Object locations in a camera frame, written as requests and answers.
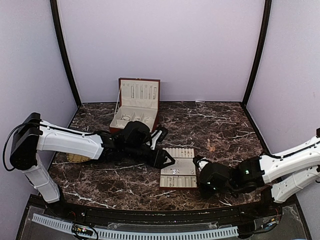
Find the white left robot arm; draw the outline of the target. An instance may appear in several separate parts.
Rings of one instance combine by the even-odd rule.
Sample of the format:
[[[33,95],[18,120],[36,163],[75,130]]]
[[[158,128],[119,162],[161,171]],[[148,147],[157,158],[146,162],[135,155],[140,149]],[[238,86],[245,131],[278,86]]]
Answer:
[[[71,154],[89,160],[132,157],[161,170],[176,162],[166,150],[157,147],[167,134],[168,130],[162,126],[150,132],[149,127],[140,121],[130,121],[116,132],[83,132],[56,126],[33,112],[8,134],[2,159],[6,158],[7,146],[11,145],[9,162],[12,167],[5,165],[5,170],[21,171],[43,200],[51,204],[51,210],[58,217],[67,218],[71,208],[63,201],[62,190],[43,166],[39,151]]]

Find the black left frame post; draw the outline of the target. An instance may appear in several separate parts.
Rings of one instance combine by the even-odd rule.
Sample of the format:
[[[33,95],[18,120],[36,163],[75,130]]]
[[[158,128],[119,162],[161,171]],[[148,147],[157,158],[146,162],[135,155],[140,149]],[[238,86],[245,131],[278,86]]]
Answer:
[[[55,30],[55,35],[60,51],[60,56],[62,59],[64,71],[68,80],[68,84],[73,96],[73,99],[75,101],[76,106],[79,108],[82,105],[82,101],[76,86],[76,82],[72,73],[71,64],[69,61],[69,56],[67,53],[67,48],[65,44],[59,9],[58,9],[58,1],[57,0],[50,0],[50,8],[51,8],[51,15],[53,19],[53,25]]]

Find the woven bamboo tray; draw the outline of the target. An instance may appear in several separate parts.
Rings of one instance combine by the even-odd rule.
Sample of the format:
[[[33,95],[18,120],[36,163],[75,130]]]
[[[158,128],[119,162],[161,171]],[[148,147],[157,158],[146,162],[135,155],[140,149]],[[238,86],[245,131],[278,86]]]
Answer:
[[[66,158],[67,158],[68,162],[73,163],[73,164],[84,163],[84,162],[88,162],[91,160],[89,157],[77,155],[77,154],[72,154],[72,153],[67,153]]]

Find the red wooden jewelry box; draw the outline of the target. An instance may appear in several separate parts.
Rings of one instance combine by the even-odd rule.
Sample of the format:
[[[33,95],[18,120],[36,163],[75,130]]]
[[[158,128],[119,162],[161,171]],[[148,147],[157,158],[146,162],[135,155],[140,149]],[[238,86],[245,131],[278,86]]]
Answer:
[[[109,131],[116,133],[130,121],[139,121],[152,133],[159,121],[160,86],[159,79],[119,78],[118,97]]]

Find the black right frame post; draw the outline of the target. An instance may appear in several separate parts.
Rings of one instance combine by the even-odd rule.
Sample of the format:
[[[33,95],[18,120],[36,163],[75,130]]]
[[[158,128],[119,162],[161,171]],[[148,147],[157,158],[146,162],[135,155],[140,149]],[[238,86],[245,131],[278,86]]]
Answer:
[[[272,8],[272,0],[265,0],[264,1],[264,8],[263,8],[263,15],[262,15],[262,20],[261,20],[261,27],[260,27],[260,32],[259,32],[259,37],[258,37],[258,42],[256,46],[256,51],[252,63],[252,68],[250,71],[248,83],[244,92],[244,96],[241,102],[241,105],[244,109],[247,108],[254,83],[257,77],[258,69],[260,66],[263,50],[264,50],[264,45],[266,41],[266,36],[267,36],[267,31],[268,31],[268,26],[269,26],[269,20],[270,20],[270,15],[271,15],[271,8]]]

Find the brown jewelry display tray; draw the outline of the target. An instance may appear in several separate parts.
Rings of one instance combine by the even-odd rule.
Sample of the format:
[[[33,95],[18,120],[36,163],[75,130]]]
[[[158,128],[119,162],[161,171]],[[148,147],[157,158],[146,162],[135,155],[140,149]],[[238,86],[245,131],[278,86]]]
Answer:
[[[163,190],[193,190],[197,188],[196,166],[193,148],[164,148],[175,164],[160,172],[159,188]]]

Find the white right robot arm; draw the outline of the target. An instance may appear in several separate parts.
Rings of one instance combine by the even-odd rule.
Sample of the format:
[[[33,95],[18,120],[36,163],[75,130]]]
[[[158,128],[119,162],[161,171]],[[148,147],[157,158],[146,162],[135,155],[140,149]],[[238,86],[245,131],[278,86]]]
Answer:
[[[217,193],[237,198],[269,185],[255,205],[255,213],[266,217],[292,195],[320,177],[320,133],[296,147],[276,153],[262,154],[241,161],[231,168],[210,162],[202,156],[193,158],[199,170],[198,187],[204,197]]]

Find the black frame post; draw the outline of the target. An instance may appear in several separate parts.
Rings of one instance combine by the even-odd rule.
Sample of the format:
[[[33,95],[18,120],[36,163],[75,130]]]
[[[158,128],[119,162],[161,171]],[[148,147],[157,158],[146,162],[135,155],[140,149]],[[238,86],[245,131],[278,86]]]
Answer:
[[[60,51],[60,56],[62,59],[64,71],[68,80],[68,84],[73,96],[73,99],[75,101],[76,106],[79,108],[82,105],[82,101],[76,86],[76,82],[72,73],[71,64],[69,61],[69,56],[67,53],[67,48],[65,44],[59,9],[58,9],[58,1],[57,0],[50,0],[50,8],[51,8],[51,15],[53,19],[53,25],[55,30],[55,35]]]
[[[241,102],[241,105],[244,109],[247,108],[254,83],[257,77],[258,69],[260,66],[263,50],[264,50],[264,45],[266,41],[266,36],[267,36],[267,31],[268,31],[268,26],[269,26],[269,20],[270,20],[270,15],[271,15],[271,8],[272,8],[272,0],[265,0],[264,1],[264,8],[263,8],[263,15],[262,15],[262,20],[261,20],[261,27],[260,27],[260,32],[259,32],[259,37],[258,37],[258,42],[256,46],[256,51],[252,63],[252,68],[250,71],[248,83],[244,92],[244,96]]]

